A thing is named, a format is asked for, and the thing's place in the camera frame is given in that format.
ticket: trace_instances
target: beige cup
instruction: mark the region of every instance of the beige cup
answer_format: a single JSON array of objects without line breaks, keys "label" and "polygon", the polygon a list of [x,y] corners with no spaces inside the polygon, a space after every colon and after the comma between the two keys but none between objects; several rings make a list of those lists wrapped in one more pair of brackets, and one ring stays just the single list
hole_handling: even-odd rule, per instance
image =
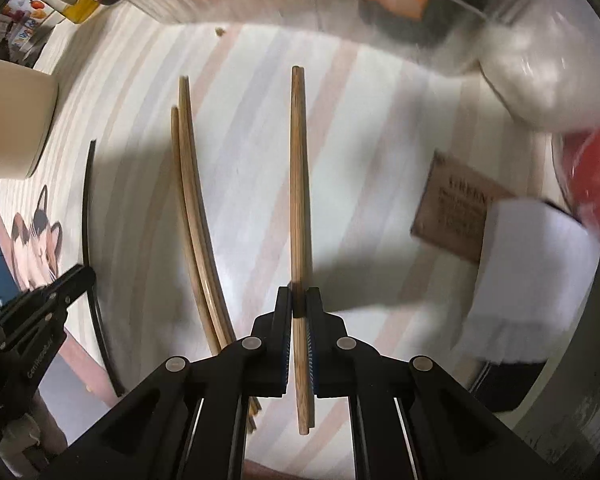
[{"label": "beige cup", "polygon": [[42,155],[57,94],[53,76],[0,60],[0,178],[31,176]]}]

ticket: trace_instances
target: silver screw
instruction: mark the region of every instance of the silver screw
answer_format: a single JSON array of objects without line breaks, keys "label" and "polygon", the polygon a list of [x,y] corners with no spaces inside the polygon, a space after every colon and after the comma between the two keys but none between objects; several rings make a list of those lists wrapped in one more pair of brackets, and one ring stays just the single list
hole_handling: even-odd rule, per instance
[{"label": "silver screw", "polygon": [[185,362],[182,357],[171,357],[171,359],[167,361],[167,370],[170,372],[179,372],[186,365],[187,362]]},{"label": "silver screw", "polygon": [[342,348],[343,350],[352,350],[355,348],[356,344],[355,339],[352,337],[341,337],[336,341],[337,347]]},{"label": "silver screw", "polygon": [[433,361],[424,355],[420,355],[413,360],[413,367],[421,372],[428,372],[433,368]]},{"label": "silver screw", "polygon": [[242,340],[242,346],[247,350],[255,350],[260,348],[262,340],[259,337],[249,336]]}]

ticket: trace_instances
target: plastic bag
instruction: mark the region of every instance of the plastic bag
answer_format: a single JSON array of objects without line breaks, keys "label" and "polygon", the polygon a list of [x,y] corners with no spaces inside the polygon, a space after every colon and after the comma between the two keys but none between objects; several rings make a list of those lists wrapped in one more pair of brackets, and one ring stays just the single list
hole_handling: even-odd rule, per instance
[{"label": "plastic bag", "polygon": [[554,137],[554,167],[573,214],[600,240],[600,127]]},{"label": "plastic bag", "polygon": [[538,130],[600,124],[600,20],[586,0],[537,0],[511,27],[489,27],[479,58],[509,110]]}]

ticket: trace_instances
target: table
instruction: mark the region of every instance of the table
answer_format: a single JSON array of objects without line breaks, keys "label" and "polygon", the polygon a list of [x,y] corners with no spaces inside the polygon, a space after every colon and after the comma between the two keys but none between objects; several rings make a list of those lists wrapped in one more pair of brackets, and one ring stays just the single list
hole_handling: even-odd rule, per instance
[{"label": "table", "polygon": [[[294,64],[305,67],[314,283],[350,335],[381,353],[403,360],[427,354],[464,383],[470,374],[453,344],[477,269],[409,234],[433,150],[517,194],[561,202],[548,137],[516,123],[480,73],[446,78],[298,30],[165,26],[125,3],[80,27],[62,23],[36,64],[60,83],[49,139],[31,178],[1,182],[0,245],[13,271],[14,218],[31,222],[44,209],[46,186],[51,236],[42,272],[81,261],[81,190],[96,139],[90,257],[127,387],[171,355],[209,356],[177,225],[169,108],[178,76],[191,80],[209,229],[241,337],[289,281]],[[85,298],[71,307],[66,328],[63,355],[91,389],[115,402]],[[317,401],[308,437],[298,435],[292,394],[262,406],[248,458],[308,478],[352,478],[344,399]]]}]

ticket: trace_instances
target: wooden chopstick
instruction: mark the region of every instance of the wooden chopstick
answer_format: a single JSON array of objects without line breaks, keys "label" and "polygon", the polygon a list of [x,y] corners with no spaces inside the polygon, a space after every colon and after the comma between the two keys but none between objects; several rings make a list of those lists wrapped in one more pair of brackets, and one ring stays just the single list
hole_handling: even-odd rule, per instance
[{"label": "wooden chopstick", "polygon": [[[235,341],[236,337],[222,294],[222,285],[215,266],[211,236],[206,222],[205,205],[195,154],[195,139],[193,138],[193,117],[188,77],[180,77],[179,79],[178,104],[181,183],[187,211],[187,223],[203,296],[208,305],[209,316],[219,347],[222,349]],[[249,400],[250,416],[247,419],[249,433],[256,428],[253,416],[260,409],[261,406],[257,399],[251,398]]]},{"label": "wooden chopstick", "polygon": [[291,70],[291,300],[293,305],[293,368],[300,434],[309,434],[313,394],[309,382],[309,351],[304,291],[309,280],[307,262],[308,169],[304,68]]},{"label": "wooden chopstick", "polygon": [[179,217],[182,220],[184,252],[187,258],[187,267],[189,268],[189,279],[191,288],[193,289],[193,297],[195,304],[200,314],[202,327],[205,330],[206,340],[209,344],[211,354],[218,355],[222,349],[218,341],[218,336],[215,333],[213,320],[209,313],[209,306],[206,304],[206,297],[202,289],[200,273],[197,270],[195,263],[195,254],[193,253],[193,244],[189,234],[189,216],[187,215],[187,206],[184,198],[184,187],[182,185],[182,166],[180,164],[180,149],[179,149],[179,113],[177,107],[171,108],[171,148],[173,149],[173,174],[176,181],[176,193]]}]

